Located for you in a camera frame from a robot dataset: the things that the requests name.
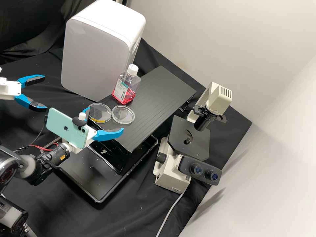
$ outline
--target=white cable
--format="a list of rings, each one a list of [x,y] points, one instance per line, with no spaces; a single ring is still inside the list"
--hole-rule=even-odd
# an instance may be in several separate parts
[[[159,229],[159,231],[158,231],[156,237],[159,236],[159,234],[160,234],[162,228],[164,227],[164,225],[165,225],[165,223],[166,223],[166,221],[167,221],[167,219],[168,219],[168,216],[170,215],[172,209],[173,209],[174,206],[178,203],[178,201],[182,198],[182,196],[183,196],[183,194],[185,193],[185,191],[187,190],[187,188],[188,188],[188,187],[185,188],[185,190],[183,191],[183,193],[181,193],[181,195],[178,197],[178,199],[177,199],[177,200],[174,202],[174,204],[171,206],[171,208],[170,208],[170,210],[168,211],[168,213],[167,213],[167,215],[166,215],[166,217],[165,217],[163,223],[161,224],[161,227],[160,227],[160,229]]]

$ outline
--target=microscope stage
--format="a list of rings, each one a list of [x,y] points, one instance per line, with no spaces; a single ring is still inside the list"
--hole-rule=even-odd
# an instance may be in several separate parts
[[[168,143],[176,153],[204,161],[209,158],[210,130],[198,131],[193,123],[174,115]]]

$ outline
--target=black tray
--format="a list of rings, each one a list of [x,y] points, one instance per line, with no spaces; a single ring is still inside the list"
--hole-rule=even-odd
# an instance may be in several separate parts
[[[59,141],[61,141],[60,138],[45,147]],[[151,135],[127,155],[126,151],[113,140],[95,142],[78,154],[71,153],[70,157],[60,164],[60,171],[95,202],[102,203],[157,144],[158,140]],[[99,147],[99,152],[92,147]],[[100,154],[101,147],[111,152],[108,152],[107,155]],[[110,164],[117,160],[116,165],[120,169],[111,168],[109,159]]]

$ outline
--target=white wall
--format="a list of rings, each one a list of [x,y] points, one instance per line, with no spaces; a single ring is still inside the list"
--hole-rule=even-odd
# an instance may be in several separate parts
[[[233,91],[256,121],[316,55],[312,0],[129,0],[147,20],[143,38],[204,86]]]
[[[250,127],[181,237],[315,236],[315,92],[316,57]]]

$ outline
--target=red wire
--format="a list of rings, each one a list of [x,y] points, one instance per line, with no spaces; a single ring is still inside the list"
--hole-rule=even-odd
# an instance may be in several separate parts
[[[43,147],[37,146],[37,145],[30,145],[30,146],[36,147],[37,149],[44,150],[44,151],[52,151],[52,149],[46,149],[46,148],[43,148]]]

